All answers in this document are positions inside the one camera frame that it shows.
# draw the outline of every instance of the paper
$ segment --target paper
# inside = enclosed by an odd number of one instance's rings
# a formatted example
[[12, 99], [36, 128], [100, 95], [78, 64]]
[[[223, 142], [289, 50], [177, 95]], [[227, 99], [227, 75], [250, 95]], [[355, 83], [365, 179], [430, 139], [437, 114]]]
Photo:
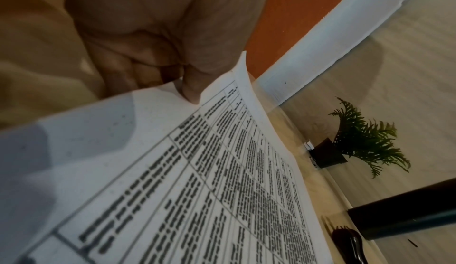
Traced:
[[329, 263], [296, 161], [240, 64], [0, 135], [2, 263]]

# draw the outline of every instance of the fern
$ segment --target fern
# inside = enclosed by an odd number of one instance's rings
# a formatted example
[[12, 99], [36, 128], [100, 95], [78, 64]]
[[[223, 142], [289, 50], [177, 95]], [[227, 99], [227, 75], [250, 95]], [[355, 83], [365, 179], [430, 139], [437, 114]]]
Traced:
[[372, 170], [373, 177], [380, 175], [382, 164], [395, 164], [405, 172], [410, 168], [410, 161], [398, 148], [394, 148], [393, 140], [397, 137], [394, 124], [374, 120], [364, 120], [361, 112], [351, 103], [337, 98], [345, 109], [336, 109], [330, 115], [339, 116], [340, 124], [334, 145], [349, 157], [357, 157], [366, 162]]

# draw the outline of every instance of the potted plant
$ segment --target potted plant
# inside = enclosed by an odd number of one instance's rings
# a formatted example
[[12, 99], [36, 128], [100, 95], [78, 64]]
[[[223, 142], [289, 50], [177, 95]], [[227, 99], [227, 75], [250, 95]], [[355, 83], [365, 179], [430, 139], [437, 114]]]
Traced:
[[334, 142], [326, 138], [310, 155], [320, 168], [328, 167], [357, 157], [366, 162], [372, 170], [373, 177], [380, 175], [381, 164], [396, 164], [405, 172], [410, 168], [410, 161], [405, 158], [399, 148], [394, 148], [393, 140], [397, 138], [394, 124], [374, 120], [367, 122], [361, 112], [351, 103], [337, 98], [344, 108], [336, 109], [329, 115], [339, 116], [339, 130]]

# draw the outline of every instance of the orange wall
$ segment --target orange wall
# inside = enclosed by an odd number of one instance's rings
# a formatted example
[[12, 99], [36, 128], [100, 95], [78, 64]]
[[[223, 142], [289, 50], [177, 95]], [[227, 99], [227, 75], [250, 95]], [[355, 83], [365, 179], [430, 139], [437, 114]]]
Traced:
[[341, 0], [267, 0], [246, 46], [247, 69], [258, 78]]

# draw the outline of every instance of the black pot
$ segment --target black pot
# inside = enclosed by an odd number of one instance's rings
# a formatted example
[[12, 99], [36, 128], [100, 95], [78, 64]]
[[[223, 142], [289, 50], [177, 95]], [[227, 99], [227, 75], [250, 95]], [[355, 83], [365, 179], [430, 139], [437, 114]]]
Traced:
[[318, 144], [315, 149], [310, 150], [309, 153], [320, 168], [347, 162], [329, 138], [324, 139], [323, 142]]

